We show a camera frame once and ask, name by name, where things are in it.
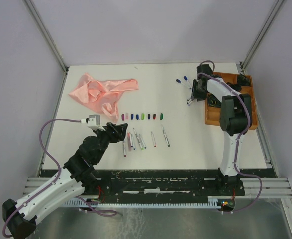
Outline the blue capped marker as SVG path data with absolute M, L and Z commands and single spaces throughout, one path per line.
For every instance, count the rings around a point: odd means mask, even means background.
M 141 134 L 139 134 L 139 138 L 140 138 L 140 141 L 141 141 L 141 144 L 142 144 L 143 149 L 146 149 L 147 146 L 146 146 L 145 141 L 144 141 L 144 139 L 143 139 L 143 137 L 142 137 Z
M 134 140 L 133 135 L 131 135 L 131 142 L 132 142 L 132 148 L 133 148 L 133 150 L 136 150 L 136 147 L 135 147 L 135 140 Z
M 130 147 L 133 150 L 133 139 L 132 139 L 132 135 L 129 133 L 129 137 L 130 137 Z

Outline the pink translucent highlighter pen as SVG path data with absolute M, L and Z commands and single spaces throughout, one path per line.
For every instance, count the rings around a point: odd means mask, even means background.
M 127 144 L 128 144 L 128 150 L 131 151 L 131 147 L 130 147 L 130 137 L 129 137 L 129 133 L 127 133 Z

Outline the magenta capped whiteboard marker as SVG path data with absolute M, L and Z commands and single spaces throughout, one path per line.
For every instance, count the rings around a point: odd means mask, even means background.
M 123 156 L 126 158 L 127 154 L 126 154 L 126 146 L 125 146 L 125 140 L 123 141 Z

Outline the lime green capped marker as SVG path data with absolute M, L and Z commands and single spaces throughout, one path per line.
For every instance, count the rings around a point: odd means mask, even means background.
M 135 130 L 135 128 L 133 128 L 133 132 L 135 134 L 135 137 L 137 139 L 137 142 L 138 142 L 138 145 L 139 145 L 140 149 L 144 150 L 143 144 L 142 144 L 142 142 L 141 142 L 141 140 L 139 138 L 139 135 L 137 134 L 137 131 Z

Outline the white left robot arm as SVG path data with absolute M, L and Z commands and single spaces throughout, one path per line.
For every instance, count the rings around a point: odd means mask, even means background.
M 25 239 L 50 213 L 69 199 L 83 193 L 92 194 L 96 188 L 94 166 L 99 164 L 111 143 L 124 141 L 128 124 L 93 126 L 93 136 L 83 140 L 75 154 L 57 173 L 40 187 L 18 199 L 8 199 L 2 205 L 6 238 Z

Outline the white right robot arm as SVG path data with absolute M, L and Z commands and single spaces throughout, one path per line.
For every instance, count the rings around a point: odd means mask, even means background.
M 203 101 L 208 94 L 221 102 L 220 128 L 224 132 L 223 158 L 215 182 L 215 190 L 226 195 L 240 181 L 239 157 L 242 141 L 252 126 L 252 99 L 229 86 L 221 76 L 213 73 L 211 60 L 197 67 L 197 78 L 193 80 L 190 101 Z

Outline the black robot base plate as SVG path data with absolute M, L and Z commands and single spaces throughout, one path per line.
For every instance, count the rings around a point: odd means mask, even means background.
M 244 196 L 243 182 L 220 186 L 217 170 L 95 170 L 95 180 L 84 195 L 195 194 L 199 196 Z

